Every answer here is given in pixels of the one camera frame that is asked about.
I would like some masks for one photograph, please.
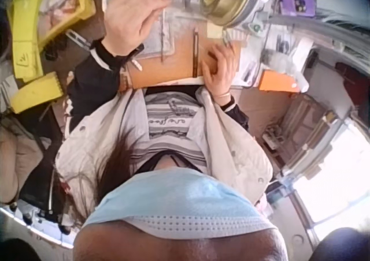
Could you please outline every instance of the black cuff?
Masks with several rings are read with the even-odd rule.
[[[234,105],[235,104],[235,99],[233,96],[231,96],[231,100],[229,103],[227,103],[226,105],[224,106],[220,106],[222,111],[225,112],[225,110],[227,110],[230,106]]]
[[[95,40],[91,44],[91,49],[95,49],[98,56],[104,63],[106,63],[111,70],[121,68],[126,62],[126,56],[113,56],[107,49],[103,46],[102,40]]]
[[[144,45],[140,44],[136,49],[134,49],[128,56],[113,56],[102,44],[102,39],[95,40],[91,44],[91,49],[97,51],[98,56],[104,63],[106,63],[111,70],[120,69],[126,64],[131,58],[138,55],[144,50]]]

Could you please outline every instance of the wall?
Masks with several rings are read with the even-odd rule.
[[[312,255],[312,247],[289,197],[284,197],[274,203],[273,214],[269,219],[283,235],[289,261],[308,261]]]
[[[336,71],[320,63],[313,69],[306,70],[305,76],[310,84],[307,94],[336,112],[340,118],[345,118],[353,103],[344,88],[344,79]]]

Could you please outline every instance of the striped shirt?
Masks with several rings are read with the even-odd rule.
[[[197,144],[186,137],[190,122],[200,108],[192,97],[181,92],[163,92],[145,96],[149,121],[149,141],[135,145],[132,165],[138,169],[154,154],[172,149],[201,171],[206,160]]]

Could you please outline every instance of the black sleeve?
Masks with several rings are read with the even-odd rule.
[[[120,69],[104,69],[92,55],[76,67],[74,75],[67,86],[67,94],[72,102],[70,132],[85,116],[112,100],[120,85]]]
[[[249,117],[241,111],[238,105],[235,104],[234,97],[231,97],[231,101],[225,106],[221,106],[222,111],[224,111],[229,117],[242,126],[246,131],[249,132]]]

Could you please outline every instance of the metal canister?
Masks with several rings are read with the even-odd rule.
[[[261,0],[200,0],[202,13],[213,23],[234,27],[250,22]]]

